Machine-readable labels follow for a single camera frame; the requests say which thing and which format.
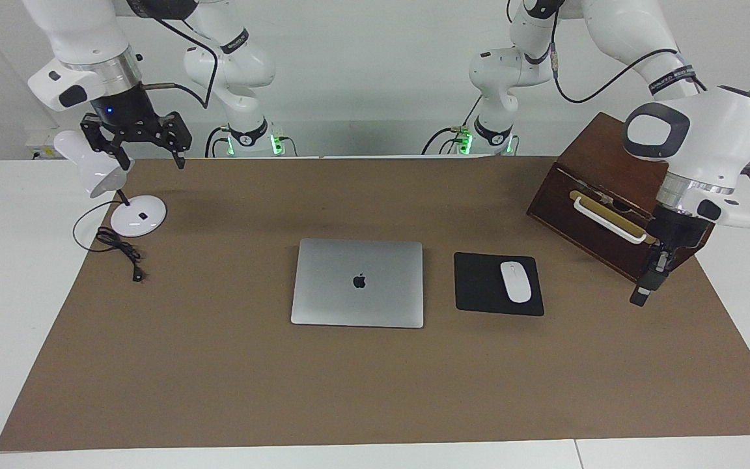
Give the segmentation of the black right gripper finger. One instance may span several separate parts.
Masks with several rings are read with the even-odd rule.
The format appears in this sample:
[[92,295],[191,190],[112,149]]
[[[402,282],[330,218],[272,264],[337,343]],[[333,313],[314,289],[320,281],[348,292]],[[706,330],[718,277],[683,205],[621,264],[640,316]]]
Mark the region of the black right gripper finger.
[[184,153],[190,149],[191,140],[193,136],[179,112],[158,117],[157,146],[170,152],[179,170],[185,168]]
[[127,132],[121,130],[107,130],[112,134],[112,139],[104,136],[104,122],[95,115],[95,113],[86,113],[80,122],[81,131],[86,137],[89,146],[94,152],[104,152],[117,161],[121,169],[128,171],[131,169],[132,161],[127,152],[122,148],[123,143],[127,141]]

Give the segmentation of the brown table mat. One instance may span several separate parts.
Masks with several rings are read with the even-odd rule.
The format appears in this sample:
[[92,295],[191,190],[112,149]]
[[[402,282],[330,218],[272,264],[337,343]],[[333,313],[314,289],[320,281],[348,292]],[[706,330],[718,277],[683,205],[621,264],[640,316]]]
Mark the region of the brown table mat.
[[[0,451],[750,434],[750,350],[695,259],[646,306],[526,214],[547,158],[141,160],[148,276],[90,253]],[[302,238],[417,241],[420,330],[290,321]],[[536,259],[545,315],[456,308],[456,252]]]

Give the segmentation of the grey laptop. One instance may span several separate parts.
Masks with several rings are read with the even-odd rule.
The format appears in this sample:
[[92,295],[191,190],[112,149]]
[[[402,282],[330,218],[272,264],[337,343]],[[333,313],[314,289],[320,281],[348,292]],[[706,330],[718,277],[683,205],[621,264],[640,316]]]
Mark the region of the grey laptop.
[[422,328],[422,244],[302,238],[290,319],[319,326]]

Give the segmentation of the white computer mouse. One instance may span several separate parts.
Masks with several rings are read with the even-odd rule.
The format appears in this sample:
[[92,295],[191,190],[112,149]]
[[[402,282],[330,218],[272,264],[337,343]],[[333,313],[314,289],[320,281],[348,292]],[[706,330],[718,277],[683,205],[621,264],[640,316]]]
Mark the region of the white computer mouse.
[[518,261],[500,264],[500,273],[508,299],[521,305],[532,299],[532,285],[524,265]]

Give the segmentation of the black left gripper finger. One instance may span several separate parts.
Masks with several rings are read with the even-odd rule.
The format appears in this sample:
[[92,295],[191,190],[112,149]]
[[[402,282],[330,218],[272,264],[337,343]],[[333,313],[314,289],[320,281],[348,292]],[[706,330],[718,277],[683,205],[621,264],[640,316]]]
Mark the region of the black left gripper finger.
[[629,298],[635,306],[643,307],[652,292],[663,285],[671,271],[671,252],[665,246],[654,246],[645,258],[642,274]]

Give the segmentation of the dark wooden box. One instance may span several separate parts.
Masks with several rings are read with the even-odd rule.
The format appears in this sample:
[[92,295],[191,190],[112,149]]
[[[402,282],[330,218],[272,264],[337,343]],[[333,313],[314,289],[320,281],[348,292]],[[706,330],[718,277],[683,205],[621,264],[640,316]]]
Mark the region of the dark wooden box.
[[645,231],[667,166],[623,148],[621,121],[599,113],[557,158],[527,213],[631,281],[642,274],[654,241],[631,244],[574,208],[574,199],[633,235]]

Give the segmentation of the white desk lamp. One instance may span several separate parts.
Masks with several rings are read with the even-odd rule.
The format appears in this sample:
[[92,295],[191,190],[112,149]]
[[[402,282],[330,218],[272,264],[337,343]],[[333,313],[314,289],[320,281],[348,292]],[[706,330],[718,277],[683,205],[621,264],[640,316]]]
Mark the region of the white desk lamp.
[[89,197],[115,193],[121,199],[110,219],[111,228],[123,237],[141,237],[154,232],[167,216],[167,206],[153,195],[125,196],[128,170],[106,152],[92,150],[86,137],[72,130],[58,133],[53,146],[60,155],[77,166],[79,178]]

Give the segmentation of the white wall socket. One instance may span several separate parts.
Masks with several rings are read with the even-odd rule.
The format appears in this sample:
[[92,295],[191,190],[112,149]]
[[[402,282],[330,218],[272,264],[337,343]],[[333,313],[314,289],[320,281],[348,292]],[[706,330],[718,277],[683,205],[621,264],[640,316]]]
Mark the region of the white wall socket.
[[55,137],[60,132],[74,132],[85,141],[85,137],[80,130],[60,130],[60,128],[30,130],[25,143],[27,158],[38,161],[65,160],[65,157],[54,147]]

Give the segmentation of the black mouse pad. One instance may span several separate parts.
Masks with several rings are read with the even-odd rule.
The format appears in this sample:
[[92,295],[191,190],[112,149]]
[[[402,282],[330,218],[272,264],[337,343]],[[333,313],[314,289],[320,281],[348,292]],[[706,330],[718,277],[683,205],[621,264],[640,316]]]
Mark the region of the black mouse pad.
[[[453,261],[455,301],[460,311],[518,317],[545,315],[538,265],[533,257],[456,252]],[[529,273],[532,291],[529,302],[518,305],[508,299],[500,273],[500,264],[506,261],[522,263]]]

